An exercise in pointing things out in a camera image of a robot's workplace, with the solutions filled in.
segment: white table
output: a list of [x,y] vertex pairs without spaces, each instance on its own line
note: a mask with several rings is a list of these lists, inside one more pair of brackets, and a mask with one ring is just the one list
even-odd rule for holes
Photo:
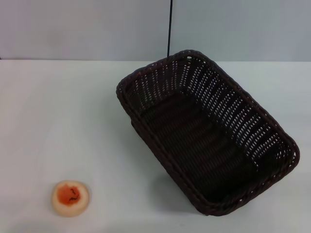
[[[219,62],[298,143],[298,167],[246,206],[203,216],[136,134],[115,94],[149,62],[0,61],[0,232],[309,233],[311,63]],[[62,218],[56,182],[91,190]]]

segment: round pastry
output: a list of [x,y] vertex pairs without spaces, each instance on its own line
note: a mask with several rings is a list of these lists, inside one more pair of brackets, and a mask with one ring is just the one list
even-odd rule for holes
[[78,181],[62,181],[52,192],[52,206],[61,216],[74,217],[88,206],[89,193],[86,186]]

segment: white wall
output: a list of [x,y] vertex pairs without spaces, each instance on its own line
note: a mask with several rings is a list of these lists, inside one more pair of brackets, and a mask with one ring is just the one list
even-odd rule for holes
[[171,54],[216,61],[311,61],[310,0],[175,0]]
[[0,0],[2,59],[154,61],[169,0]]

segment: brown wicker basket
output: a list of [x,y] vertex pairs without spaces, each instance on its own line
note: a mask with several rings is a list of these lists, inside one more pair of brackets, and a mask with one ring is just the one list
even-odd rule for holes
[[137,133],[205,215],[240,208],[299,162],[294,140],[200,52],[136,70],[117,95]]

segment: wire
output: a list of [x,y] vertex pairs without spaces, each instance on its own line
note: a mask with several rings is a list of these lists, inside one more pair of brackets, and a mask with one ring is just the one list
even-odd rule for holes
[[169,40],[167,43],[167,57],[170,55],[170,44],[171,44],[171,28],[172,28],[172,11],[173,11],[173,0],[170,5],[170,23],[169,23]]

